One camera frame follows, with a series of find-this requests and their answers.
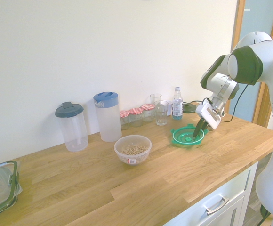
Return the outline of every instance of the dark gray lid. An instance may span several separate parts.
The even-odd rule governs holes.
[[[55,116],[59,118],[71,118],[80,114],[83,110],[83,107],[79,104],[64,102],[61,107],[56,109]]]

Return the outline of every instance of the drinking glass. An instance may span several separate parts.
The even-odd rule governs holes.
[[[165,100],[159,100],[154,102],[156,119],[155,122],[158,126],[164,126],[167,124],[167,111],[168,102]]]

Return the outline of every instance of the label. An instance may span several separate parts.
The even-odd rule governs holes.
[[[127,160],[127,163],[128,163],[128,164],[136,164],[136,162],[137,162],[137,161],[136,161],[135,159],[128,159],[128,160]]]
[[[173,116],[183,115],[183,102],[180,103],[172,102],[172,115]]]

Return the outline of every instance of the green plastic lid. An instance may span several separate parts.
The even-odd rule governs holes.
[[[177,130],[172,129],[172,143],[181,145],[198,145],[203,140],[204,136],[208,133],[208,130],[200,130],[196,137],[193,137],[195,127],[193,124],[188,124],[186,127],[179,128]]]

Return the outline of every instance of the cabinet drawer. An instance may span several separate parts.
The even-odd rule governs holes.
[[[167,222],[164,226],[199,226],[205,221],[210,222],[245,194],[250,193],[256,168],[257,163]]]

